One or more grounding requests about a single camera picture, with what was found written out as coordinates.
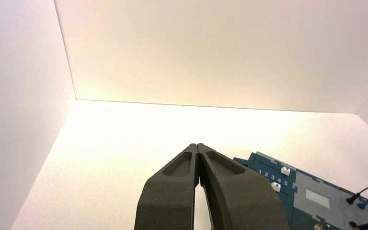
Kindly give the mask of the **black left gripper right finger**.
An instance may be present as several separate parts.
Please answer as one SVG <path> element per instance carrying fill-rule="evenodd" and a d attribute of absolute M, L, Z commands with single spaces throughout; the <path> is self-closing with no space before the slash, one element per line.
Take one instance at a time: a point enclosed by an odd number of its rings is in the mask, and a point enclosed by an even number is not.
<path fill-rule="evenodd" d="M 213 230 L 287 230 L 279 195 L 262 175 L 199 143 L 200 183 Z"/>

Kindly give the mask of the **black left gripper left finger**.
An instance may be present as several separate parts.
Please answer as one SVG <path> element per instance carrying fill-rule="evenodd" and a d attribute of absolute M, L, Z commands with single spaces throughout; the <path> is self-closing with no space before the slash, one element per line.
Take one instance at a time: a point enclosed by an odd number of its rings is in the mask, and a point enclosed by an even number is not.
<path fill-rule="evenodd" d="M 192 143 L 144 184 L 138 201 L 136 230 L 192 230 L 199 151 Z"/>

